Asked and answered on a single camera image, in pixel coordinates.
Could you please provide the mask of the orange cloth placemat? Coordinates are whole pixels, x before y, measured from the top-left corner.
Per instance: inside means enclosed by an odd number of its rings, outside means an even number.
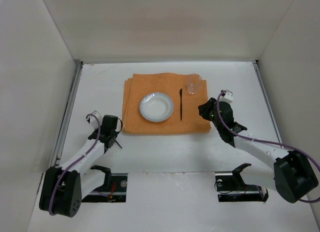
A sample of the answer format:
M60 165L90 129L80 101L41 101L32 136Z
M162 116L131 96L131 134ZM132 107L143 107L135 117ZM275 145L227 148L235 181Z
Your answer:
M208 101L207 81L203 80L196 94L187 91L186 74L158 73L134 74L124 82L122 131L135 135L178 135L208 133L209 121L199 115L198 106ZM180 89L182 95L182 121L180 120ZM160 92L168 95L174 104L172 115L162 122L151 122L140 114L140 102L148 94Z

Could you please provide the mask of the clear plastic cup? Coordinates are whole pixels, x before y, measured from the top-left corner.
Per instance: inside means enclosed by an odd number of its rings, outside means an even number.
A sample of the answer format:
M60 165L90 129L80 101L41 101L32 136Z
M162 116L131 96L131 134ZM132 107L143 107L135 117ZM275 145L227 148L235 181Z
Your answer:
M187 92L196 94L202 84L202 77L199 74L189 74L187 76Z

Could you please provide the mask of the black plastic knife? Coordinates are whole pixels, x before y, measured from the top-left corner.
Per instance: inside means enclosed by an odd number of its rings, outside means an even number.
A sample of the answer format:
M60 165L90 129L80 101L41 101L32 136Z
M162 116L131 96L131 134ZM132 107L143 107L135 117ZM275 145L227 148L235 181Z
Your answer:
M182 121L183 120L183 88L179 90L179 98L180 98L179 114L180 114L180 121Z

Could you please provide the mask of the white bowl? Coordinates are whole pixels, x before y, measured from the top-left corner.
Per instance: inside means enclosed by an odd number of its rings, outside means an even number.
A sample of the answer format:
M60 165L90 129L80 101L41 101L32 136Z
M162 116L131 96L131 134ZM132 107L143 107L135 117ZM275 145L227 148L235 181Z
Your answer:
M163 122L172 115L173 111L173 100L162 92L152 92L146 95L139 104L140 114L150 122Z

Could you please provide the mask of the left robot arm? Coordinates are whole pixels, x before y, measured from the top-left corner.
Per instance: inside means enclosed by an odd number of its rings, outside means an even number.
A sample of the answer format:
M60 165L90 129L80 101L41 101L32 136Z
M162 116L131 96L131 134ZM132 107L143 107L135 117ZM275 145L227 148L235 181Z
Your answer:
M114 115L100 115L94 111L86 116L94 131L84 146L67 162L51 166L44 175L39 209L51 216L74 217L85 197L95 192L114 202L117 186L110 168L95 165L115 143L123 122Z

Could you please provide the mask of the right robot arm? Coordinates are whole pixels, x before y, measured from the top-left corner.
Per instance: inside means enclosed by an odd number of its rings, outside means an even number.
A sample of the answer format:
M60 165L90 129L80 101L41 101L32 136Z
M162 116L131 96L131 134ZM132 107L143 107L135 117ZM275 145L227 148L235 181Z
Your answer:
M273 189L289 203L296 203L319 185L308 157L297 148L278 142L258 139L235 121L231 105L210 98L198 106L199 115L214 124L220 138L232 147L245 151L272 169L269 179L260 177L267 188Z

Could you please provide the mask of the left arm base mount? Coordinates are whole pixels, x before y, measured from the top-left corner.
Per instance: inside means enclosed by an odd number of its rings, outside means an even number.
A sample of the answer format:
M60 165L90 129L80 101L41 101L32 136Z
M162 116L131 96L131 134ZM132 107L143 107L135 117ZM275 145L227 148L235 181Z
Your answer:
M112 173L110 182L93 190L82 203L125 203L127 187L127 173Z

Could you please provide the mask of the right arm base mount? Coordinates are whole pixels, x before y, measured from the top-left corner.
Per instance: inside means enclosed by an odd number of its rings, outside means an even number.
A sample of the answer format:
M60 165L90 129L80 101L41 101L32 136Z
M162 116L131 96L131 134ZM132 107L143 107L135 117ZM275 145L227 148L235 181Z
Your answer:
M269 198L267 189L258 185L245 184L232 172L215 173L214 188L220 203L263 202Z

